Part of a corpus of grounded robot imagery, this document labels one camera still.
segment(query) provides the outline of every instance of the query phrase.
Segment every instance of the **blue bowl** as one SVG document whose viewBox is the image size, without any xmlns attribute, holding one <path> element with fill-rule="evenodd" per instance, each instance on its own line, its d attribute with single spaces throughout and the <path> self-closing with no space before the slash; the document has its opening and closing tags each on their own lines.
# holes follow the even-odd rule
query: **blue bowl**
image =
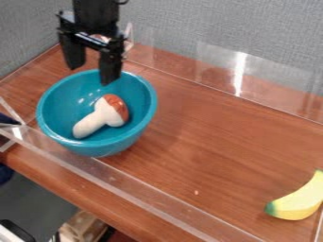
<svg viewBox="0 0 323 242">
<path fill-rule="evenodd" d="M 104 126 L 79 140 L 72 128 L 93 112 L 93 105 L 105 94 L 115 94 L 124 100 L 129 120 L 119 128 Z M 64 78 L 48 89 L 37 103 L 36 121 L 43 132 L 69 150 L 103 157 L 135 143 L 153 117 L 156 102 L 156 92 L 143 78 L 124 72 L 117 80 L 103 86 L 99 70 L 89 70 Z"/>
</svg>

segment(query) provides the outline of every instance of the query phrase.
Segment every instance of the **wooden tabletop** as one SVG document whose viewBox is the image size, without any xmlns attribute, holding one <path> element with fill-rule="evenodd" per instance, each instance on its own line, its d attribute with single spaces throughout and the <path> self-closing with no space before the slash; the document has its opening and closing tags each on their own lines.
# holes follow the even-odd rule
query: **wooden tabletop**
<svg viewBox="0 0 323 242">
<path fill-rule="evenodd" d="M 153 49 L 165 72 L 149 68 L 145 50 L 144 46 L 135 47 L 131 59 L 137 63 L 127 61 L 125 70 L 151 82 L 159 97 L 157 113 L 136 144 L 103 162 L 263 240 L 312 241 L 320 213 L 302 221 L 284 221 L 268 216 L 264 207 L 296 190 L 323 166 L 322 126 L 183 79 L 192 79 L 194 60 Z M 97 56 L 88 52 L 81 70 L 96 66 Z M 55 47 L 1 83 L 1 96 L 35 127 L 35 105 L 41 94 L 75 72 L 67 70 Z M 224 84 L 230 78 L 230 71 L 210 67 L 203 81 L 219 80 L 220 88 L 231 92 L 232 87 Z M 295 98 L 288 102 L 291 108 L 292 100 L 307 95 L 254 77 L 246 77 L 246 83 L 251 79 L 252 90 L 255 85 L 279 90 L 271 97 L 275 102 L 278 98 Z M 320 104 L 322 98 L 314 98 Z M 319 117 L 319 108 L 311 112 Z M 1 159 L 136 240 L 198 241 L 23 146 L 15 146 Z"/>
</svg>

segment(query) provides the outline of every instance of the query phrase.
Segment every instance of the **gray fabric wall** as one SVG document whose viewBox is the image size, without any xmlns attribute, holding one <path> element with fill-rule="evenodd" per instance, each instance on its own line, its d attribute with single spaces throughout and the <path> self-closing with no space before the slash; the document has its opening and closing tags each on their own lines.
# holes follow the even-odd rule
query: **gray fabric wall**
<svg viewBox="0 0 323 242">
<path fill-rule="evenodd" d="M 0 77 L 56 41 L 59 9 L 72 0 L 0 1 Z M 323 60 L 320 0 L 129 0 L 123 26 L 159 29 L 155 45 L 196 55 L 196 42 L 312 70 Z"/>
</svg>

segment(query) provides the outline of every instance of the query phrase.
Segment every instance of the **toy mushroom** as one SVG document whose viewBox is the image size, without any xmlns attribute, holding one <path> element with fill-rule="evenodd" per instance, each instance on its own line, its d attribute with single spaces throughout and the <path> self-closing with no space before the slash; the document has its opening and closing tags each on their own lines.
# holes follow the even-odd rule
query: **toy mushroom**
<svg viewBox="0 0 323 242">
<path fill-rule="evenodd" d="M 95 111 L 73 127 L 77 139 L 87 137 L 104 125 L 121 127 L 128 121 L 128 110 L 124 100 L 116 95 L 104 95 L 95 104 Z"/>
</svg>

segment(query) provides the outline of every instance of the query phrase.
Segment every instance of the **bowl rim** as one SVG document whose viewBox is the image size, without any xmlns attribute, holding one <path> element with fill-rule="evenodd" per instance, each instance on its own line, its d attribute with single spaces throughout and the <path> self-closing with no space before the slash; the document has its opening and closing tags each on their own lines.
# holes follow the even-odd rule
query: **bowl rim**
<svg viewBox="0 0 323 242">
<path fill-rule="evenodd" d="M 71 80 L 71 78 L 76 78 L 77 76 L 81 76 L 84 74 L 92 74 L 92 73 L 99 73 L 99 69 L 92 69 L 92 70 L 77 72 L 76 74 L 69 75 L 68 77 L 59 80 L 57 83 L 55 83 L 49 87 L 49 89 L 45 91 L 45 93 L 43 94 L 43 96 L 37 102 L 37 105 L 36 105 L 35 118 L 37 121 L 37 125 L 39 125 L 40 129 L 43 130 L 44 134 L 47 134 L 49 137 L 52 137 L 60 144 L 71 145 L 73 147 L 103 147 L 103 146 L 113 145 L 113 144 L 124 141 L 128 137 L 131 137 L 133 134 L 139 133 L 145 128 L 145 126 L 149 123 L 149 121 L 155 115 L 155 112 L 156 112 L 157 97 L 156 97 L 156 92 L 155 92 L 149 82 L 140 76 L 123 71 L 123 75 L 132 76 L 133 78 L 136 78 L 136 80 L 139 80 L 141 82 L 141 84 L 145 86 L 148 93 L 149 93 L 149 108 L 148 108 L 147 114 L 145 114 L 144 118 L 141 119 L 141 121 L 125 133 L 123 133 L 123 135 L 109 137 L 100 141 L 84 142 L 83 140 L 68 139 L 68 138 L 63 137 L 61 135 L 59 135 L 56 132 L 53 132 L 53 130 L 48 127 L 48 125 L 44 122 L 43 115 L 40 115 L 41 111 L 43 111 L 43 107 L 44 107 L 44 101 L 45 101 L 48 95 L 55 91 L 57 86 L 60 86 L 65 82 L 68 82 Z"/>
</svg>

